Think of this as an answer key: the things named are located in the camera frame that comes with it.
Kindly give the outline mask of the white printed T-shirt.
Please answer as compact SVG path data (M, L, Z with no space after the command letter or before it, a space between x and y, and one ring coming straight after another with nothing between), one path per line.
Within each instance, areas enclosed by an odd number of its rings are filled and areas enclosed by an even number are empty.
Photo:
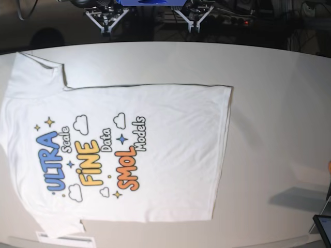
M212 218L231 87L74 89L64 73L17 53L1 108L14 190L49 237L82 233L83 220Z

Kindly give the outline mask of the white paper label strip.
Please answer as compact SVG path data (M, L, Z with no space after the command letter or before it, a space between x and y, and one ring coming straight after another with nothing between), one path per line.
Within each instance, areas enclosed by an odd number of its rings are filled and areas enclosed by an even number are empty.
M95 239L93 237L64 236L60 238L50 238L46 233L40 231L37 231L36 235L38 241L45 244L71 247L97 247Z

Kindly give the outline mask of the laptop with dark screen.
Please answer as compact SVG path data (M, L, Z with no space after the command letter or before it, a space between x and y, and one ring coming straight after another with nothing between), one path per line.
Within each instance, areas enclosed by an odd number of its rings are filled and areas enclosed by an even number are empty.
M325 247L330 248L330 185L326 195L326 202L319 214L313 216L313 225L309 234L319 234Z

